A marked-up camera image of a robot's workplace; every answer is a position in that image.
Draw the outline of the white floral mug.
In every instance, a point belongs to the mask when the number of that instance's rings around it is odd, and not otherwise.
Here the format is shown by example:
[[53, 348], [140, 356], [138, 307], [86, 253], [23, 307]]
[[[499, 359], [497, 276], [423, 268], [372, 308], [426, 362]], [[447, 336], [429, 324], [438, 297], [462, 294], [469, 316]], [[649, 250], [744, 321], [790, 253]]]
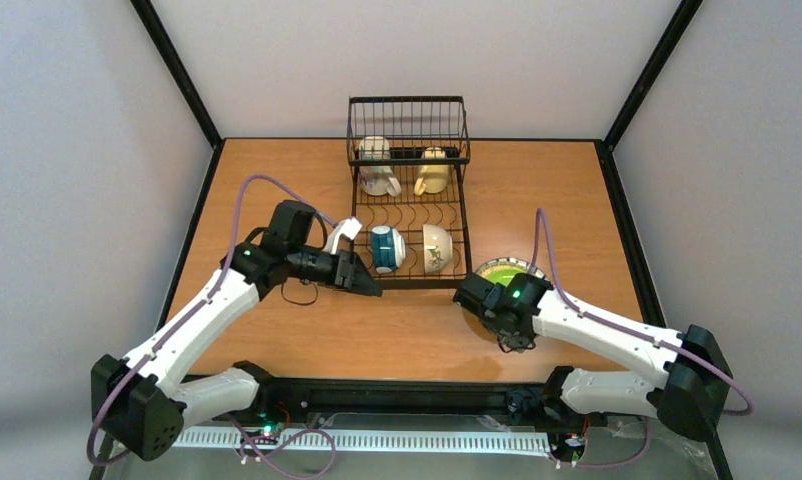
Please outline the white floral mug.
[[398, 196], [400, 182], [392, 167], [386, 164], [391, 160], [390, 142], [381, 136], [366, 136], [358, 144], [358, 159], [365, 164], [359, 167], [360, 186], [371, 196]]

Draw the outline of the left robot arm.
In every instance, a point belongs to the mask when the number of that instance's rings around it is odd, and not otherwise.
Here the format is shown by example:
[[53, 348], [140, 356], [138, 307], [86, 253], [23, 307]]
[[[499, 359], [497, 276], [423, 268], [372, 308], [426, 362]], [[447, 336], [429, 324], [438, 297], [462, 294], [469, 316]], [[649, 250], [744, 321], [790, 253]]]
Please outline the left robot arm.
[[231, 245], [220, 267], [179, 313], [121, 358], [106, 354], [91, 369], [91, 435], [103, 431], [126, 453], [151, 461], [162, 456], [187, 427], [254, 404], [263, 375], [242, 362], [188, 382], [196, 360], [241, 315], [289, 279], [363, 296], [381, 287], [358, 254], [339, 247], [362, 224], [345, 218], [326, 230], [322, 248], [307, 243], [312, 206], [285, 200], [268, 225]]

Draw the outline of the white black striped plate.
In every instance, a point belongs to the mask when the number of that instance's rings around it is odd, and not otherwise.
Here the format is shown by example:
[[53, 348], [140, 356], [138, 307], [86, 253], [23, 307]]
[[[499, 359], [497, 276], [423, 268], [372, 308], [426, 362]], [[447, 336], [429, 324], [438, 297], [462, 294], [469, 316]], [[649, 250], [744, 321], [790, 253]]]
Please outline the white black striped plate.
[[[494, 259], [491, 259], [491, 260], [488, 260], [488, 261], [484, 262], [481, 266], [491, 265], [491, 264], [496, 263], [496, 262], [510, 262], [510, 263], [518, 264], [521, 267], [526, 267], [527, 268], [527, 272], [526, 273], [530, 273], [531, 275], [533, 275], [535, 277], [538, 277], [538, 278], [546, 279], [546, 275], [541, 269], [539, 269], [536, 266], [531, 265], [529, 261], [523, 260], [523, 259], [520, 259], [520, 258], [498, 257], [498, 258], [494, 258]], [[478, 275], [478, 276], [480, 276], [478, 274], [478, 272], [480, 271], [481, 266], [478, 267], [475, 270], [475, 274]]]

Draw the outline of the black wire dish rack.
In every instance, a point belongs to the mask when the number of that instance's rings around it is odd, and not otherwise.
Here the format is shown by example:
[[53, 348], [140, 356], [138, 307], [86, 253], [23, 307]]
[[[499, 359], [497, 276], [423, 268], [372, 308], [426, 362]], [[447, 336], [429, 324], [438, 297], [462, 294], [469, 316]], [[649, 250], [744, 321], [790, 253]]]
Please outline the black wire dish rack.
[[[357, 147], [366, 136], [381, 136], [391, 145], [392, 167], [402, 191], [396, 196], [371, 196], [360, 186]], [[429, 147], [440, 147], [446, 159], [422, 160]], [[460, 96], [352, 96], [348, 101], [346, 154], [352, 177], [351, 211], [363, 224], [352, 251], [358, 253], [386, 290], [448, 289], [469, 273], [472, 258], [464, 192], [465, 169], [471, 159], [465, 102]], [[414, 194], [422, 164], [451, 166], [447, 188], [439, 194]], [[422, 225], [447, 230], [453, 239], [453, 261], [441, 272], [424, 273]], [[406, 244], [403, 265], [378, 274], [373, 266], [371, 229], [396, 228]]]

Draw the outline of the yellow mug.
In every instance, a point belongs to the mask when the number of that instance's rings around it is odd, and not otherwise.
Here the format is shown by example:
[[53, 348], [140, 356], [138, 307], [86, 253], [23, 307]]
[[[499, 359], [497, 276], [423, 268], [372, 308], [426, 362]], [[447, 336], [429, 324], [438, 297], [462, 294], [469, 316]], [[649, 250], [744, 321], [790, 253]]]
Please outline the yellow mug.
[[[446, 152], [440, 147], [429, 147], [421, 156], [422, 160], [446, 159]], [[451, 166], [448, 164], [422, 164], [414, 184], [414, 194], [439, 194], [447, 188]]]

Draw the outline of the dark teal spotted bowl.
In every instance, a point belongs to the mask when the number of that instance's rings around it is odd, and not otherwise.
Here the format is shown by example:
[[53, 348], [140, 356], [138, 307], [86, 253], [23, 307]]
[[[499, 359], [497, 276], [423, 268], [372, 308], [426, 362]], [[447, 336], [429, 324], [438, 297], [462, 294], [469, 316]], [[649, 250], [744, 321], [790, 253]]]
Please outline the dark teal spotted bowl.
[[406, 258], [406, 244], [400, 232], [387, 225], [371, 229], [370, 244], [373, 266], [378, 274], [389, 274], [398, 270]]

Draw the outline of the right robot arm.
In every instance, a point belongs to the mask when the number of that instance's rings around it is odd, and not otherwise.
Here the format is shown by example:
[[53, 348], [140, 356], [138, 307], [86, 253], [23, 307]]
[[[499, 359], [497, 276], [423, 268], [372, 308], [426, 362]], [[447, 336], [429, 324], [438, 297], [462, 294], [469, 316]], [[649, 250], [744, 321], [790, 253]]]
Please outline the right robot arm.
[[565, 369], [549, 378], [554, 397], [577, 414], [615, 413], [659, 420], [685, 438], [716, 432], [732, 373], [713, 333], [636, 322], [579, 301], [546, 277], [517, 273], [508, 285], [468, 275], [453, 296], [506, 352], [539, 337], [579, 346], [618, 365], [618, 372]]

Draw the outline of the white bowl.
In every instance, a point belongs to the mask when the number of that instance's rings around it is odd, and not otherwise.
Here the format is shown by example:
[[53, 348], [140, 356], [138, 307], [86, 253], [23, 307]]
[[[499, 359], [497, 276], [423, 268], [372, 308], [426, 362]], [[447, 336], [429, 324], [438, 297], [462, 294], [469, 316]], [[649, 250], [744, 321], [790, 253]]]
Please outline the white bowl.
[[436, 274], [445, 269], [453, 261], [453, 239], [444, 228], [433, 225], [422, 225], [424, 273]]

